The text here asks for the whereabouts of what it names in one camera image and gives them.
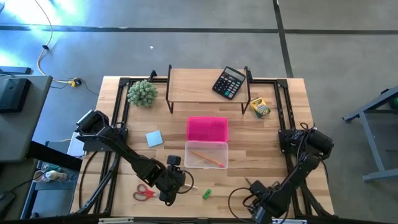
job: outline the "blue sticky note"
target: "blue sticky note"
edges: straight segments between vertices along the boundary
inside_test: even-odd
[[[148,147],[157,146],[159,144],[163,144],[162,135],[160,134],[160,130],[151,132],[146,134]]]

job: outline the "wooden tabletop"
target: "wooden tabletop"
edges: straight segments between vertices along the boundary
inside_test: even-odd
[[[223,69],[172,68],[170,71],[170,102],[247,103],[249,100],[247,78],[232,100],[212,90]]]
[[[96,109],[104,112],[111,119],[116,92],[120,77],[104,77],[99,93]],[[306,122],[313,124],[304,80],[299,78],[288,79],[290,98],[292,102],[296,124]],[[182,158],[183,167],[184,148],[186,142],[186,122],[189,116],[220,116],[228,118],[229,125],[229,167],[222,169],[187,169],[195,178],[195,186],[198,190],[191,190],[187,194],[177,195],[175,203],[167,207],[163,202],[149,199],[146,202],[138,202],[132,198],[138,183],[142,183],[131,169],[130,164],[121,159],[118,179],[116,183],[112,216],[127,217],[208,217],[208,218],[233,218],[228,210],[227,199],[232,190],[238,187],[249,187],[244,176],[251,182],[260,180],[265,186],[275,181],[282,182],[286,175],[286,163],[280,153],[277,131],[279,119],[276,108],[274,87],[267,84],[251,85],[252,98],[263,97],[271,108],[271,113],[264,119],[258,119],[250,108],[245,114],[234,104],[214,103],[184,103],[174,105],[174,113],[170,114],[165,101],[166,84],[156,83],[159,91],[157,101],[152,108],[136,108],[130,106],[127,127],[129,136],[127,144],[139,154],[154,157],[165,163],[168,155],[177,155]],[[124,90],[122,102],[126,96]],[[286,114],[285,100],[281,91],[283,109]],[[160,130],[164,143],[148,148],[145,134]],[[83,170],[87,159],[83,160]],[[98,185],[103,163],[104,153],[99,152],[87,168],[87,173],[82,187],[83,203],[91,196]],[[330,200],[328,184],[322,164],[307,177],[308,188],[326,211],[333,212]],[[204,200],[202,195],[207,189],[211,189],[211,196]],[[78,190],[75,191],[75,199],[71,212],[78,210]],[[106,203],[108,188],[105,189],[103,206]],[[250,214],[242,206],[242,200],[248,196],[245,190],[237,191],[231,198],[231,207],[237,216],[249,218]],[[304,210],[302,194],[298,190],[300,209]],[[288,217],[293,216],[292,206]]]

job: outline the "clear plastic box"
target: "clear plastic box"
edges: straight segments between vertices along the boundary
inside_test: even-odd
[[[185,143],[184,166],[188,168],[227,169],[228,144],[225,142],[187,141]]]

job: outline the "green eraser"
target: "green eraser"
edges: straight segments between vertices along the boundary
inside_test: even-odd
[[[211,190],[210,190],[210,189],[207,189],[207,191],[206,191],[205,194],[203,195],[203,198],[204,198],[204,199],[207,199],[207,198],[210,196],[210,194],[211,194]]]

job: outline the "calculator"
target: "calculator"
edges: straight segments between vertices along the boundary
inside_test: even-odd
[[[231,67],[225,67],[223,73],[213,85],[213,91],[232,100],[237,94],[246,77]]]

